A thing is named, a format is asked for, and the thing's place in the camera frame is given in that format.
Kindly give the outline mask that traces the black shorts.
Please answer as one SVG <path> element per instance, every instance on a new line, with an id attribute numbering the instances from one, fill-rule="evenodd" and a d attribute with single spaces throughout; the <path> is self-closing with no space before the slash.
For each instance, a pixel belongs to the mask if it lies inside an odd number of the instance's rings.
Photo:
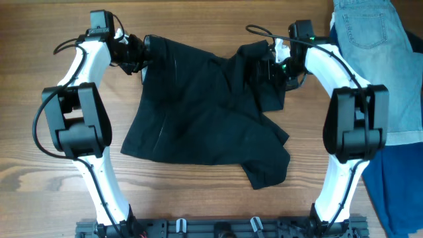
<path id="1" fill-rule="evenodd" d="M 254 189 L 284 182 L 289 136 L 266 113 L 283 109 L 285 90 L 256 81 L 257 63 L 274 60 L 269 43 L 221 58 L 160 36 L 146 39 L 153 61 L 121 152 L 160 163 L 238 164 Z"/>

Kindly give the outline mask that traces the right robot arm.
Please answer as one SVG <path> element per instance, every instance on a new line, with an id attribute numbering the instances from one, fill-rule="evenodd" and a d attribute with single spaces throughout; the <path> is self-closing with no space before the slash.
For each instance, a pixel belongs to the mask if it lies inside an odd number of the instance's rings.
<path id="1" fill-rule="evenodd" d="M 250 225 L 255 237 L 368 237 L 363 216 L 351 216 L 350 204 L 360 177 L 387 141 L 389 92 L 359 76 L 332 38 L 316 36 L 310 20 L 298 20 L 287 37 L 250 24 L 246 30 L 274 41 L 276 63 L 293 82 L 299 75 L 314 75 L 330 97 L 323 143 L 328 168 L 319 197 L 305 217 L 262 220 Z"/>

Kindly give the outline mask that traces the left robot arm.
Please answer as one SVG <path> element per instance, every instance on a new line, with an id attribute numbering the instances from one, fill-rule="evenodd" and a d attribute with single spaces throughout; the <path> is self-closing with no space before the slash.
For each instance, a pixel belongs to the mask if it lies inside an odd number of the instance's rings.
<path id="1" fill-rule="evenodd" d="M 32 124 L 38 149 L 71 160 L 95 205 L 96 220 L 78 224 L 76 237 L 147 236 L 118 185 L 110 159 L 112 126 L 98 91 L 108 67 L 120 67 L 131 75 L 149 60 L 143 41 L 116 28 L 116 21 L 110 11 L 91 11 L 90 28 L 55 48 L 55 54 L 75 49 L 75 59 L 57 86 L 42 91 Z"/>

